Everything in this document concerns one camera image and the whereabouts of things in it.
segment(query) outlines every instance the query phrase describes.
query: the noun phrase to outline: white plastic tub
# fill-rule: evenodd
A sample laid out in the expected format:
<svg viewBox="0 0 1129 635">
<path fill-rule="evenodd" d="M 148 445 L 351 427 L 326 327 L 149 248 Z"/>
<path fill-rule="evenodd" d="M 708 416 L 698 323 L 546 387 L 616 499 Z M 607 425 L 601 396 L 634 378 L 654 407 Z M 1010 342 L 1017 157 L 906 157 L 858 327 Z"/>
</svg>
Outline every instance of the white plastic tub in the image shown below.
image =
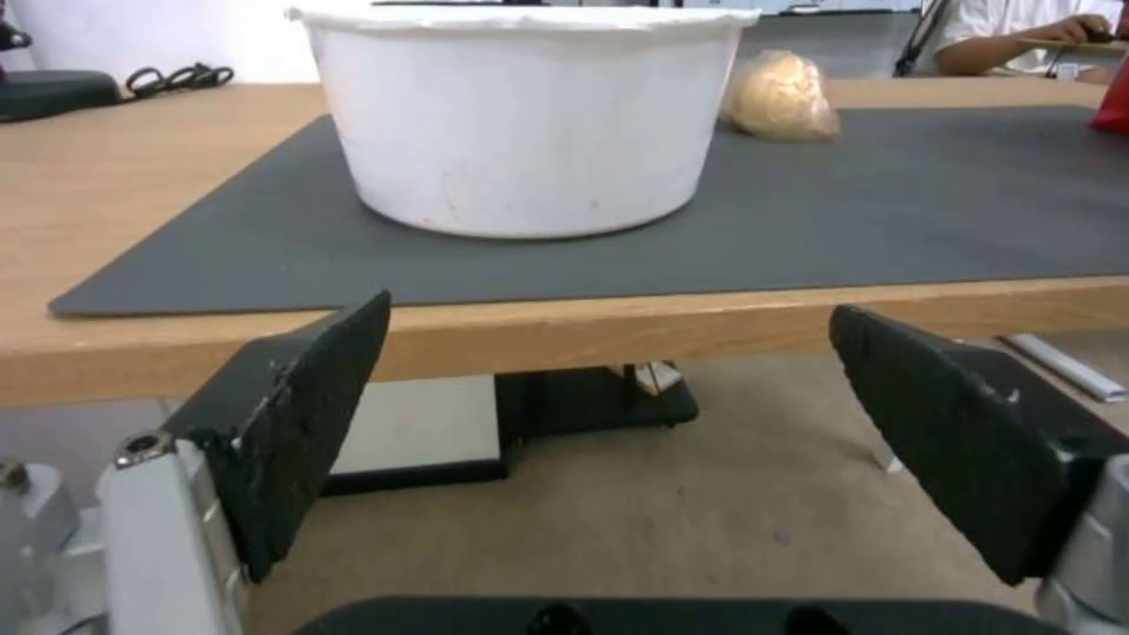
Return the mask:
<svg viewBox="0 0 1129 635">
<path fill-rule="evenodd" d="M 639 225 L 698 186 L 759 11 L 295 8 L 365 203 L 472 236 Z"/>
</svg>

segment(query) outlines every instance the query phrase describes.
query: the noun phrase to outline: brown dough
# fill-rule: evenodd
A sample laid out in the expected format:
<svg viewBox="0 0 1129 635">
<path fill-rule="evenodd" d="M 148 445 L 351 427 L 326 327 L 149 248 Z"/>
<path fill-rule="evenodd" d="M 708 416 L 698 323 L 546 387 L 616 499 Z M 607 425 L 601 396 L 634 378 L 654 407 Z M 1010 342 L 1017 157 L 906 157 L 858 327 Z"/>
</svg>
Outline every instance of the brown dough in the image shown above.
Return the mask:
<svg viewBox="0 0 1129 635">
<path fill-rule="evenodd" d="M 820 68 L 784 51 L 767 51 L 735 70 L 724 110 L 742 130 L 770 139 L 830 141 L 839 136 L 839 115 L 828 102 Z"/>
</svg>

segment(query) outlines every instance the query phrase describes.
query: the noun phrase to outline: wooden table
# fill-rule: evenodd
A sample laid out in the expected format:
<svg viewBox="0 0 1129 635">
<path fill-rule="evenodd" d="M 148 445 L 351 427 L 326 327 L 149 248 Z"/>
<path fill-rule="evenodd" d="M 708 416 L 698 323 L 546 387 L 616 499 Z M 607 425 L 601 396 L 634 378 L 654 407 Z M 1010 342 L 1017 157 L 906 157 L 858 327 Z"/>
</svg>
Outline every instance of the wooden table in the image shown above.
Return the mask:
<svg viewBox="0 0 1129 635">
<path fill-rule="evenodd" d="M 831 92 L 841 107 L 1102 96 L 1038 79 Z M 0 405 L 187 394 L 247 340 L 316 318 L 59 320 L 46 304 L 324 111 L 317 86 L 236 86 L 0 127 Z M 954 337 L 1117 329 L 1129 325 L 1129 277 L 397 308 L 376 379 L 821 349 L 844 302 Z"/>
</svg>

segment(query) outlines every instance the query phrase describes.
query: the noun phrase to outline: black mat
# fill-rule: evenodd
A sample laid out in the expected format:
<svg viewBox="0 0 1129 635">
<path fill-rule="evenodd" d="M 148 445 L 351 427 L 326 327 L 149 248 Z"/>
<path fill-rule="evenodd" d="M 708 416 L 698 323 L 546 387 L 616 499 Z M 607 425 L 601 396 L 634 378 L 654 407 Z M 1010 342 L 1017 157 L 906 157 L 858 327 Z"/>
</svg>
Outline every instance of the black mat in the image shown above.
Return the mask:
<svg viewBox="0 0 1129 635">
<path fill-rule="evenodd" d="M 1129 138 L 1074 107 L 846 111 L 833 145 L 719 130 L 694 200 L 594 238 L 408 228 L 323 118 L 51 310 L 65 315 L 662 295 L 1129 273 Z"/>
</svg>

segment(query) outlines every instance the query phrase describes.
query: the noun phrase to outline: black device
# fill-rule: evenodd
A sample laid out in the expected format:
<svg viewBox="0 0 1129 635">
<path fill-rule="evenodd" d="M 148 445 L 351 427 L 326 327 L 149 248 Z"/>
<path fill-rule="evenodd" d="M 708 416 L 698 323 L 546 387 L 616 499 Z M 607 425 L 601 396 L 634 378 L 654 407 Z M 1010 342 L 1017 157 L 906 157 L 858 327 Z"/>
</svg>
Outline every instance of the black device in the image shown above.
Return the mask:
<svg viewBox="0 0 1129 635">
<path fill-rule="evenodd" d="M 0 52 L 27 49 L 32 36 L 6 23 L 0 0 Z M 0 66 L 0 122 L 108 106 L 120 99 L 117 84 L 104 72 L 81 70 L 5 72 Z"/>
</svg>

